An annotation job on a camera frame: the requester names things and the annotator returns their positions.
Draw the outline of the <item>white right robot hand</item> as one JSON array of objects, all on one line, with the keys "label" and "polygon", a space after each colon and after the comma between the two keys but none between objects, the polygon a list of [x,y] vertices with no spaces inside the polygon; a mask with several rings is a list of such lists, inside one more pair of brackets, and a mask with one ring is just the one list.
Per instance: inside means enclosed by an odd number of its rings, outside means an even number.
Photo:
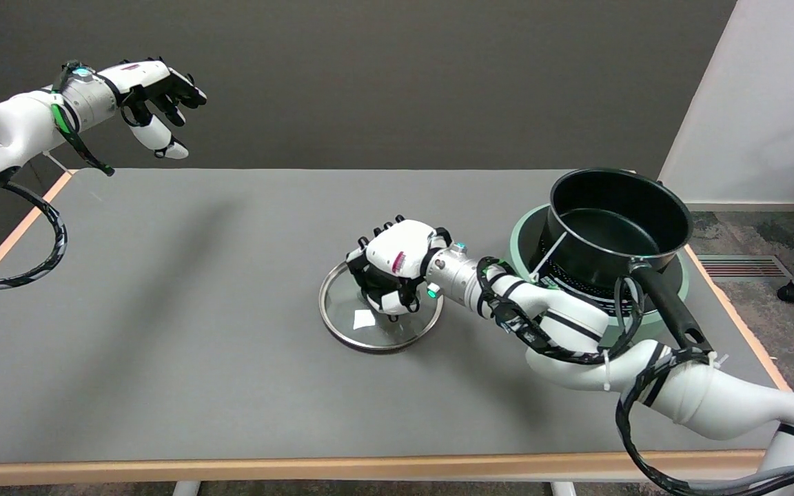
[{"label": "white right robot hand", "polygon": [[419,310],[429,264],[451,244],[446,229],[397,216],[373,229],[372,239],[359,238],[345,263],[372,309],[396,318]]}]

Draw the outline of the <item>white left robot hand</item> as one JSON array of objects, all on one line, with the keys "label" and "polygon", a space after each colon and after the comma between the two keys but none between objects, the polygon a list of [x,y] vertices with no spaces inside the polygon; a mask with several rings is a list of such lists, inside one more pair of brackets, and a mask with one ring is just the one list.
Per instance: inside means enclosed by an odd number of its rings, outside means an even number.
[{"label": "white left robot hand", "polygon": [[189,156],[186,145],[147,105],[154,105],[174,126],[184,126],[181,107],[198,109],[207,104],[207,94],[192,76],[177,72],[163,59],[123,61],[96,75],[110,86],[124,123],[140,144],[159,159],[182,160]]}]

